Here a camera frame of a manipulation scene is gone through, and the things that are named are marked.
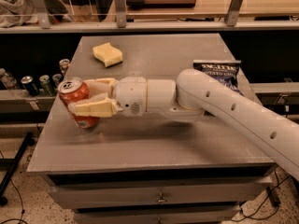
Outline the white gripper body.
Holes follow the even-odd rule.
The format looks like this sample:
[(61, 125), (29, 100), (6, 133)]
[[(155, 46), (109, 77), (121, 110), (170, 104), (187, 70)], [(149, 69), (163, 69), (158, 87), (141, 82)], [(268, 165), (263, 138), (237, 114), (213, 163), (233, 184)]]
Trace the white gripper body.
[(120, 112), (127, 117), (141, 117), (146, 111), (147, 80), (125, 77), (115, 86), (114, 97)]

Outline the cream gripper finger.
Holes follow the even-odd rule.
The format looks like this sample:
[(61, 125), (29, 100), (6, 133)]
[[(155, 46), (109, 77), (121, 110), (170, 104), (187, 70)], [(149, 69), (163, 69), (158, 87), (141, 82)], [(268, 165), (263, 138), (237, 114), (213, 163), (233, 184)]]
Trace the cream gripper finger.
[(94, 95), (90, 99), (71, 102), (67, 108), (76, 116), (97, 118), (110, 118), (123, 110), (107, 92)]
[(106, 93), (110, 97), (114, 91), (115, 85), (118, 80), (113, 77), (97, 78), (97, 79), (87, 79), (85, 80), (91, 96)]

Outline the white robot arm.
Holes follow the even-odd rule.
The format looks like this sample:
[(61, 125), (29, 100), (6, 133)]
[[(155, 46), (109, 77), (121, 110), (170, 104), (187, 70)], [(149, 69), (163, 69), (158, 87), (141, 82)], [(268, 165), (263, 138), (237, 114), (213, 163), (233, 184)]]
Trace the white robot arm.
[(77, 116), (109, 118), (158, 113), (195, 121), (207, 111), (246, 136), (287, 173), (299, 179), (299, 125), (222, 85), (186, 69), (176, 80), (126, 77), (91, 79), (92, 96), (67, 105)]

